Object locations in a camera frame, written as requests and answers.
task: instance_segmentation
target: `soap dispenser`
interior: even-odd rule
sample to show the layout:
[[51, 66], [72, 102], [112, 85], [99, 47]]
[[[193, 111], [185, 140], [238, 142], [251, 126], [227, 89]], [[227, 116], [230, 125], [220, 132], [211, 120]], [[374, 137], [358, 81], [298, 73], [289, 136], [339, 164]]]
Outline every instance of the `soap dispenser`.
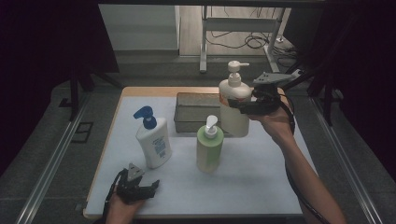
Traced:
[[205, 173], [212, 173], [219, 166], [224, 133], [215, 126], [217, 122], [216, 116], [209, 115], [197, 133], [197, 166]]
[[155, 119], [152, 108], [148, 105], [134, 113], [134, 118], [143, 118], [143, 124], [137, 130], [136, 139], [143, 149], [147, 167], [154, 169], [161, 166], [172, 155], [166, 119]]
[[238, 73], [241, 66], [248, 66], [248, 63], [229, 62], [228, 70], [231, 74], [228, 79], [222, 80], [219, 84], [221, 128], [235, 137], [248, 135], [249, 127], [248, 116], [241, 114], [238, 108], [232, 108], [228, 104], [228, 99], [239, 102], [251, 101], [251, 89], [241, 81], [241, 76]]

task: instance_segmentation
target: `black cable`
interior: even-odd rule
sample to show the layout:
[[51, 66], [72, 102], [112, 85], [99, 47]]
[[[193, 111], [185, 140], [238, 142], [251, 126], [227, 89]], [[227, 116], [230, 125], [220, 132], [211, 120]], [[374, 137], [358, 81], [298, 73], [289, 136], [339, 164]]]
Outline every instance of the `black cable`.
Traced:
[[257, 10], [257, 18], [259, 18], [261, 14], [262, 14], [262, 7], [260, 7], [260, 9]]
[[[283, 103], [280, 102], [280, 106], [285, 110], [285, 112], [289, 116], [290, 120], [290, 129], [291, 132], [294, 134], [294, 127], [295, 127], [295, 122], [294, 122], [294, 104], [293, 101], [289, 98], [289, 96], [285, 94], [279, 94], [280, 96], [284, 96], [288, 99], [288, 102], [290, 102], [290, 109]], [[285, 163], [285, 169], [286, 169], [286, 176], [288, 177], [289, 183], [291, 188], [293, 189], [294, 193], [296, 194], [297, 198], [300, 200], [300, 202], [303, 203], [303, 205], [308, 209], [308, 211], [315, 216], [322, 224], [330, 224], [330, 222], [320, 213], [318, 212], [312, 205], [309, 203], [309, 201], [304, 197], [304, 195], [300, 192], [300, 190], [297, 188], [293, 178], [291, 177], [290, 171], [288, 166]]]
[[223, 45], [223, 44], [213, 43], [213, 42], [209, 41], [208, 39], [206, 39], [206, 41], [209, 44], [211, 44], [211, 45], [219, 45], [219, 46], [223, 46], [223, 47], [228, 48], [228, 49], [240, 49], [240, 48], [244, 47], [247, 44], [247, 43], [245, 43], [244, 45], [241, 45], [241, 46], [238, 46], [238, 47], [231, 47], [231, 46], [227, 46], [227, 45]]
[[221, 35], [213, 35], [213, 31], [211, 31], [210, 33], [212, 34], [213, 37], [217, 38], [217, 37], [221, 37], [221, 36], [224, 36], [224, 35], [228, 35], [228, 34], [232, 33], [232, 31], [226, 32], [226, 33], [221, 34]]
[[256, 10], [258, 10], [257, 7], [254, 8], [254, 10], [250, 13], [250, 16], [249, 16], [249, 17], [251, 17], [251, 15], [253, 15], [253, 13], [254, 13]]
[[[251, 46], [251, 45], [249, 44], [249, 42], [250, 42], [250, 41], [253, 41], [253, 40], [255, 40], [257, 43], [259, 43], [259, 46], [258, 46], [258, 47], [253, 47], [253, 46]], [[265, 38], [262, 38], [261, 36], [253, 35], [253, 33], [250, 33], [250, 35], [248, 35], [248, 36], [245, 38], [245, 43], [247, 43], [247, 45], [248, 45], [251, 49], [261, 49], [262, 47], [265, 46], [265, 44], [268, 44], [269, 42], [268, 42]]]
[[285, 56], [292, 56], [292, 57], [296, 57], [295, 54], [293, 54], [292, 52], [297, 52], [295, 49], [293, 48], [289, 48], [289, 49], [282, 49], [280, 47], [274, 46], [274, 51], [278, 54], [282, 54]]
[[275, 10], [276, 10], [276, 7], [274, 7], [274, 11], [273, 11], [273, 15], [272, 15], [271, 19], [274, 17]]
[[285, 164], [286, 168], [286, 176], [288, 177], [289, 183], [291, 188], [293, 189], [294, 193], [297, 195], [297, 198], [303, 203], [303, 205], [314, 215], [321, 223], [323, 224], [330, 224], [330, 222], [320, 213], [318, 212], [303, 196], [303, 194], [298, 190], [293, 178], [291, 177], [290, 171]]
[[225, 12], [225, 14], [226, 14], [228, 17], [230, 17], [230, 15], [228, 15], [227, 11], [225, 10], [225, 7], [224, 7], [224, 12]]
[[[265, 35], [265, 33], [261, 33], [261, 34], [264, 36], [265, 41], [267, 43], [269, 43], [270, 36], [269, 35]], [[288, 50], [288, 49], [282, 49], [282, 48], [279, 48], [279, 47], [273, 45], [273, 51], [274, 51], [273, 54], [274, 55], [285, 56], [285, 57], [288, 57], [288, 58], [291, 58], [291, 59], [295, 59], [296, 58], [295, 54], [283, 52], [283, 51], [286, 51], [286, 50]]]
[[125, 172], [128, 172], [128, 170], [127, 169], [123, 169], [117, 174], [116, 178], [114, 179], [113, 184], [110, 187], [110, 190], [108, 191], [108, 194], [107, 194], [106, 199], [105, 199], [105, 206], [103, 208], [103, 214], [102, 214], [102, 218], [101, 218], [102, 220], [106, 220], [106, 218], [107, 218], [109, 202], [110, 202], [111, 196], [113, 196], [114, 188], [116, 187], [117, 181], [119, 180], [120, 176], [123, 173], [125, 173]]

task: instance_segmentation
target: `plastic container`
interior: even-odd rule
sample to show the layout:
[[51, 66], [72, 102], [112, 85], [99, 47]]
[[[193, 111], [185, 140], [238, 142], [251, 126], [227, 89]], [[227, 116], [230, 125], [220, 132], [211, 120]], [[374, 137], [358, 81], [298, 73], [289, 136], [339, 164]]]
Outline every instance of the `plastic container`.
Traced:
[[197, 166], [205, 173], [213, 173], [219, 167], [224, 133], [215, 126], [217, 122], [216, 116], [208, 116], [206, 125], [197, 133]]
[[197, 133], [209, 115], [220, 117], [218, 93], [179, 92], [175, 109], [177, 133]]
[[166, 119], [155, 119], [152, 108], [148, 105], [134, 113], [134, 118], [143, 118], [136, 139], [143, 149], [147, 167], [154, 169], [163, 165], [172, 155]]
[[235, 137], [248, 135], [249, 118], [241, 114], [239, 109], [229, 107], [228, 99], [239, 102], [251, 101], [251, 89], [241, 81], [238, 73], [240, 66], [248, 66], [248, 63], [229, 62], [228, 70], [231, 74], [228, 79], [222, 80], [219, 84], [221, 128]]

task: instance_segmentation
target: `green pump bottle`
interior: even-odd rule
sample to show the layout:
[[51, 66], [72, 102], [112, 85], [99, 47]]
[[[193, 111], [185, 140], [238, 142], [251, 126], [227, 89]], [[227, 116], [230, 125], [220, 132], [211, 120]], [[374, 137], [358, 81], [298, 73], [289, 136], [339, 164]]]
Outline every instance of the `green pump bottle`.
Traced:
[[205, 173], [213, 173], [219, 167], [224, 133], [215, 126], [217, 122], [216, 116], [209, 115], [197, 133], [197, 166]]

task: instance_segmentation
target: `tabletop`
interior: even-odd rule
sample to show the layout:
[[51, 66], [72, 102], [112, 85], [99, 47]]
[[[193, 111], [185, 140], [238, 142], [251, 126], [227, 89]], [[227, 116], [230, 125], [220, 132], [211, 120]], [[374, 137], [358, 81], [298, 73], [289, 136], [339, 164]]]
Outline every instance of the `tabletop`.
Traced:
[[[138, 217], [299, 216], [301, 209], [287, 180], [283, 156], [257, 121], [250, 122], [246, 137], [224, 139], [220, 166], [215, 173], [209, 175], [198, 170], [196, 136], [175, 132], [173, 116], [179, 92], [218, 93], [219, 88], [128, 87], [123, 90], [92, 181], [85, 217], [101, 216], [109, 186], [117, 172], [129, 162], [145, 170], [142, 186], [161, 180], [157, 194], [146, 202]], [[169, 161], [153, 170], [146, 167], [143, 152], [134, 138], [141, 120], [134, 119], [132, 114], [142, 105], [151, 105], [155, 117], [168, 120], [173, 154]], [[295, 138], [315, 169], [298, 125]]]

